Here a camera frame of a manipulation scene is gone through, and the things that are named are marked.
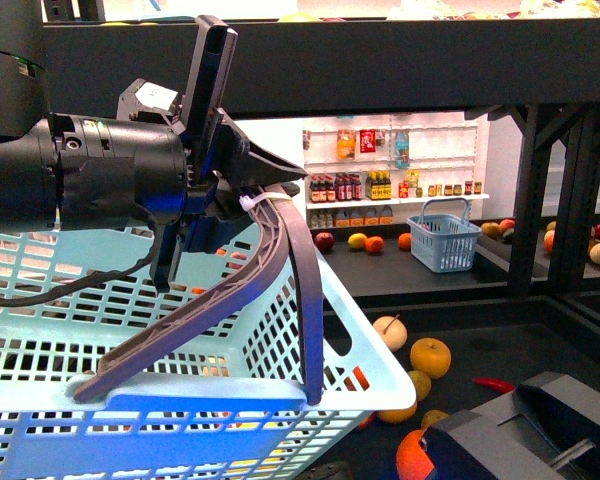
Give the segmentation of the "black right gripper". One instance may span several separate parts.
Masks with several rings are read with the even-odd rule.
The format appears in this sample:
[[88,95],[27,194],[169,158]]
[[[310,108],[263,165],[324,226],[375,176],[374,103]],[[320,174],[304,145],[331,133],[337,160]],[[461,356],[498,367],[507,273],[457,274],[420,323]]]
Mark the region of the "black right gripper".
[[428,427],[437,479],[600,479],[600,392],[545,372]]

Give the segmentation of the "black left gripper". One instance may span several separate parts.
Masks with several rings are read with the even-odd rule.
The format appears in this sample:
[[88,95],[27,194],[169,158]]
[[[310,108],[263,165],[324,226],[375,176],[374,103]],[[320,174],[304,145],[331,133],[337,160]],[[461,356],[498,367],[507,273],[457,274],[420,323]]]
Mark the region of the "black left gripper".
[[244,190],[306,176],[301,167],[253,143],[221,106],[209,115],[199,145],[185,148],[179,120],[183,95],[138,78],[120,94],[116,115],[168,126],[179,136],[186,159],[183,208],[176,220],[160,228],[160,251],[150,267],[160,293],[168,290],[183,253],[210,251],[241,230],[245,215],[237,198]]

